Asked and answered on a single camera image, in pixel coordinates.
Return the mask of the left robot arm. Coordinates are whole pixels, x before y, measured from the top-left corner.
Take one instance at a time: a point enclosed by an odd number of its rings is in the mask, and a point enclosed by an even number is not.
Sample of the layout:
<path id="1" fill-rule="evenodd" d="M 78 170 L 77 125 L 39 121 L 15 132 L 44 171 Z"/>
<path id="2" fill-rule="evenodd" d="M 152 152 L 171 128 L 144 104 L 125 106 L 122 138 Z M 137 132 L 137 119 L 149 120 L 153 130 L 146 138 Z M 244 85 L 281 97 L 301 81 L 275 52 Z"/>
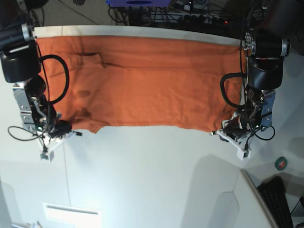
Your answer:
<path id="1" fill-rule="evenodd" d="M 272 128 L 272 109 L 276 89 L 283 81 L 283 62 L 291 49 L 290 37 L 304 20 L 302 0 L 273 0 L 263 21 L 252 23 L 255 8 L 245 8 L 242 18 L 239 50 L 246 60 L 240 62 L 240 72 L 221 78 L 220 90 L 225 102 L 236 108 L 222 128 L 211 132 L 237 148 L 242 158 L 250 154 L 250 140 L 258 131 Z M 241 78 L 244 104 L 230 101 L 225 81 Z"/>

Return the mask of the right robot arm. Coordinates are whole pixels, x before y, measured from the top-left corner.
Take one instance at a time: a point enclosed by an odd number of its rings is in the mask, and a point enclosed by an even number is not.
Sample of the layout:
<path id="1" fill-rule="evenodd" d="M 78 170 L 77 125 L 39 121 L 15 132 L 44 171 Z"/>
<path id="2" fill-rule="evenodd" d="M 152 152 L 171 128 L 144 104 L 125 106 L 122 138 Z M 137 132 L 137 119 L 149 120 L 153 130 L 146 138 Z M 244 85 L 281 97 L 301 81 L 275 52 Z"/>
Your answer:
<path id="1" fill-rule="evenodd" d="M 44 61 L 58 61 L 64 70 L 65 85 L 62 94 L 50 99 L 50 88 Z M 22 119 L 21 130 L 31 134 L 28 141 L 39 140 L 43 154 L 47 145 L 60 142 L 72 135 L 82 136 L 74 131 L 68 121 L 61 120 L 54 105 L 67 94 L 70 75 L 66 62 L 58 55 L 42 55 L 34 36 L 34 25 L 15 0 L 0 2 L 0 63 L 4 79 L 13 85 L 14 97 L 19 105 Z"/>

